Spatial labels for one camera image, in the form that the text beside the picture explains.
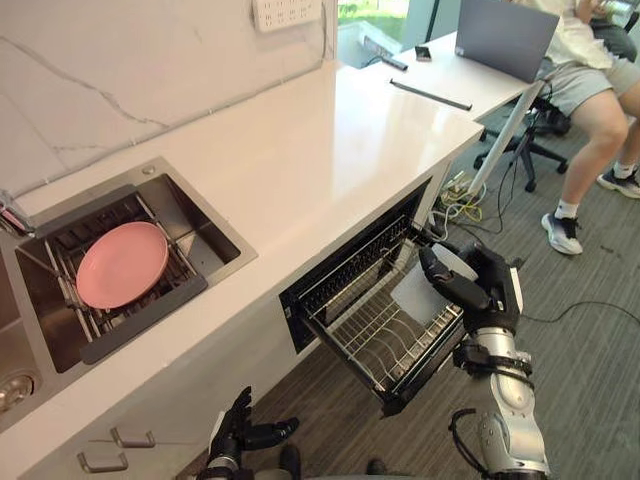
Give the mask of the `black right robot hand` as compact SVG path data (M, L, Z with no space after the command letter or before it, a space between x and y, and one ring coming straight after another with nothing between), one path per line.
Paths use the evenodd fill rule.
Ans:
M419 250L421 268L440 295L463 309L466 331L496 327L515 335L521 307L511 266L505 259L478 242L454 249L454 254L477 274L476 280L470 280L438 259L437 245Z

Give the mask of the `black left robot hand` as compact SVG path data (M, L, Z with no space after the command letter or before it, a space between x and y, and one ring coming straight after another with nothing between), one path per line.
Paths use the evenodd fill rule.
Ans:
M275 423L253 424L252 388L244 388L232 406L216 421L209 445L207 463L227 458L237 466L244 451L257 451L278 446L288 440L299 428L297 417Z

